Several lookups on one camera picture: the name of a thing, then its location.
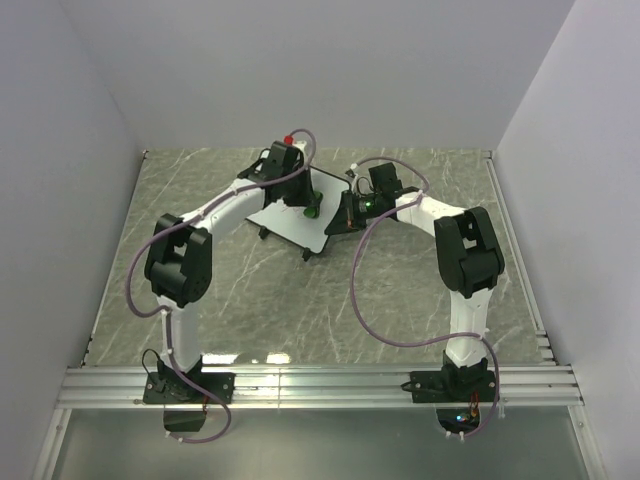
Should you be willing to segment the green whiteboard eraser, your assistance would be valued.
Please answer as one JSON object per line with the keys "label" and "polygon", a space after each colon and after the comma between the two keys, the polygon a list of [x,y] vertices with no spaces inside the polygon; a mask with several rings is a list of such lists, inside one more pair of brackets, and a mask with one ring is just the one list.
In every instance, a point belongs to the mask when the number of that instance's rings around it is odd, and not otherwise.
{"label": "green whiteboard eraser", "polygon": [[317,219],[320,215],[320,206],[323,200],[323,194],[319,191],[314,191],[314,199],[303,210],[303,215],[309,219]]}

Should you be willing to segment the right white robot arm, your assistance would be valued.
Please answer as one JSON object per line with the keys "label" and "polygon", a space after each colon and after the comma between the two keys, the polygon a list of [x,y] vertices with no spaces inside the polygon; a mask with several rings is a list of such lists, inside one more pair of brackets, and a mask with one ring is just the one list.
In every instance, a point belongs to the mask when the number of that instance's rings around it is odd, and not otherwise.
{"label": "right white robot arm", "polygon": [[358,166],[351,165],[350,187],[343,191],[338,211],[325,232],[329,236],[360,231],[366,245],[374,227],[393,219],[415,227],[435,241],[440,279],[450,294],[450,332],[444,343],[443,365],[435,372],[418,371],[403,384],[414,402],[489,402],[497,397],[499,375],[486,341],[488,307],[505,260],[490,215],[483,207],[463,209],[428,194],[429,184],[406,187],[397,176],[399,161],[373,158],[367,193],[361,191]]}

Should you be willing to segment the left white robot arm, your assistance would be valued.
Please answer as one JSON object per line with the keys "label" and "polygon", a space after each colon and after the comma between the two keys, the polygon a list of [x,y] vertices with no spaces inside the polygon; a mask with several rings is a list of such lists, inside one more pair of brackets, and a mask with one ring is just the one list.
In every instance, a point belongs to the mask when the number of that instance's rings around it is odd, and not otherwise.
{"label": "left white robot arm", "polygon": [[302,207],[316,218],[321,201],[322,195],[313,190],[310,159],[289,134],[273,142],[213,200],[181,217],[165,214],[158,220],[144,267],[165,327],[155,391],[179,403],[207,396],[202,355],[196,351],[197,316],[187,306],[199,301],[210,286],[215,243],[277,202]]}

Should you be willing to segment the small whiteboard black frame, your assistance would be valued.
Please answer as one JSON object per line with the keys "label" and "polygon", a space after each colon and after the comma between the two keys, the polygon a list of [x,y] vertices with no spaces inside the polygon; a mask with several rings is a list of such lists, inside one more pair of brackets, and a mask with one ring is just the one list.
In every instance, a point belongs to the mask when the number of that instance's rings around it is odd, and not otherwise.
{"label": "small whiteboard black frame", "polygon": [[305,216],[303,207],[290,207],[283,200],[278,200],[246,220],[310,254],[320,254],[329,239],[325,229],[339,209],[342,192],[348,190],[350,184],[341,177],[315,167],[311,168],[311,181],[313,190],[323,196],[317,218]]}

